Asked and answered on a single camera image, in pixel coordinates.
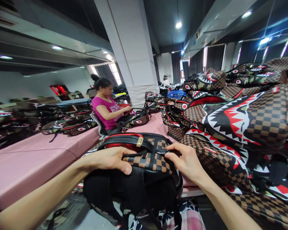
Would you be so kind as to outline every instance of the chair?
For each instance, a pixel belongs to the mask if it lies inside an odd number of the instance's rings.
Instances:
[[[100,121],[95,111],[91,113],[91,117],[98,125],[98,132],[99,132],[99,135],[101,136],[99,140],[104,139],[106,136],[108,136],[105,125]]]

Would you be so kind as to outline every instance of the wall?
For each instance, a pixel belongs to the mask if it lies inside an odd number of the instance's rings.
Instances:
[[[57,73],[41,73],[24,77],[16,72],[0,71],[0,101],[9,103],[9,99],[38,96],[56,96],[49,88],[52,84],[66,85],[69,91],[80,91],[84,96],[93,84],[85,68],[59,70]]]

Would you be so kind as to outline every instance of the blue crate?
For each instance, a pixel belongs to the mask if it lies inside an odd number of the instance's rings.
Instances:
[[[169,98],[176,98],[176,99],[181,99],[182,96],[185,96],[187,93],[182,91],[182,90],[173,90],[173,91],[170,91],[168,94],[167,94],[167,97]]]

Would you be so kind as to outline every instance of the white column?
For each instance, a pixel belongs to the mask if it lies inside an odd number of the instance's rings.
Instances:
[[[143,0],[95,0],[134,107],[159,91]]]

